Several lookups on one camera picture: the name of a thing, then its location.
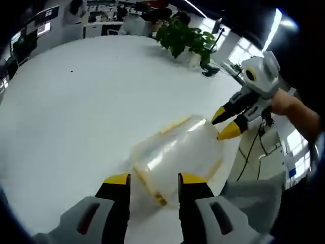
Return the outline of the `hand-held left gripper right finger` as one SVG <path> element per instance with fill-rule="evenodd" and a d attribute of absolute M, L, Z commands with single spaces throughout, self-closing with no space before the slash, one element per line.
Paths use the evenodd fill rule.
<path fill-rule="evenodd" d="M 214 196 L 200 176 L 178 174 L 179 219 L 183 243 L 272 243 L 254 230 L 247 215 L 222 196 Z"/>

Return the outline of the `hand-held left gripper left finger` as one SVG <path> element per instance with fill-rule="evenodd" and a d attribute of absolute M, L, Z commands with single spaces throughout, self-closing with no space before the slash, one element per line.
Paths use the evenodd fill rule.
<path fill-rule="evenodd" d="M 60 216 L 48 233 L 35 243 L 124 243 L 130 217 L 131 175 L 106 178 L 95 196 L 85 197 Z"/>

